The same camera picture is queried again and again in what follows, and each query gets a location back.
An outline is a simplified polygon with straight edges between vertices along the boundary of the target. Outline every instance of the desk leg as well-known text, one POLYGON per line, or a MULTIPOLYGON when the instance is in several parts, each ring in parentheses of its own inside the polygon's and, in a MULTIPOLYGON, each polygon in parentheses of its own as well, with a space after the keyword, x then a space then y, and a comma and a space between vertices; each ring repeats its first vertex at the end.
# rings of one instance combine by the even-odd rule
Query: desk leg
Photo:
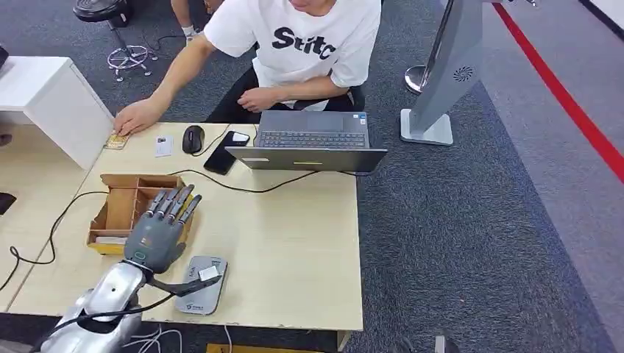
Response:
POLYGON ((338 352, 344 351, 349 338, 351 338, 351 331, 338 331, 338 352))

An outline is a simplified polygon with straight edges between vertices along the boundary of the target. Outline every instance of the sock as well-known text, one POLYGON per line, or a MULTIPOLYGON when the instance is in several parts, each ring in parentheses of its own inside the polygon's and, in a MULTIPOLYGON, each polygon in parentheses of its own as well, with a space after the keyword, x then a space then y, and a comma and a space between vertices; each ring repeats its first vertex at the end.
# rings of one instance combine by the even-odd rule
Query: sock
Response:
POLYGON ((192 37, 197 34, 193 26, 182 27, 182 32, 184 32, 184 35, 187 37, 192 37))

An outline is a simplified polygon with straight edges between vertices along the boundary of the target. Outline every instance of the gray tablet device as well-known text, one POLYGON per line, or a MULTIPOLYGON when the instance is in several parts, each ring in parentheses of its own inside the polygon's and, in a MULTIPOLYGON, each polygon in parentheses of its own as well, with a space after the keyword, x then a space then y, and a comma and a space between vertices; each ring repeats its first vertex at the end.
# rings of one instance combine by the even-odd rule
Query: gray tablet device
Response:
POLYGON ((212 266, 216 266, 217 270, 222 275, 221 279, 215 285, 198 290, 187 296, 176 298, 175 307, 179 311, 199 315, 210 315, 214 313, 216 305, 219 303, 221 287, 223 287, 223 279, 225 278, 225 271, 227 269, 227 261, 220 257, 195 256, 188 265, 184 282, 198 279, 201 270, 212 266))

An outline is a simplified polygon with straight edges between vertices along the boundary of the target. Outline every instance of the laptop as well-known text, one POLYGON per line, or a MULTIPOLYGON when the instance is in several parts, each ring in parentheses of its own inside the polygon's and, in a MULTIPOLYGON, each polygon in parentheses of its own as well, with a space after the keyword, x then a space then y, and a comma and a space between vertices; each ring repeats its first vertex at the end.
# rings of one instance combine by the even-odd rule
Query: laptop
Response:
POLYGON ((225 149, 251 169, 371 172, 388 153, 371 149, 366 113, 267 110, 255 146, 225 149))

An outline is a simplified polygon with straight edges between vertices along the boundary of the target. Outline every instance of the laptop keyboard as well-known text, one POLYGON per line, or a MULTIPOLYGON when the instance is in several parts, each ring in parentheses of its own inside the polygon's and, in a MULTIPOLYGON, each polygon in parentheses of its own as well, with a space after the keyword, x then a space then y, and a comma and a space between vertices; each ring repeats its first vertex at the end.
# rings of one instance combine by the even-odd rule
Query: laptop keyboard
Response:
POLYGON ((276 132, 260 133, 259 147, 363 149, 364 134, 342 132, 276 132))

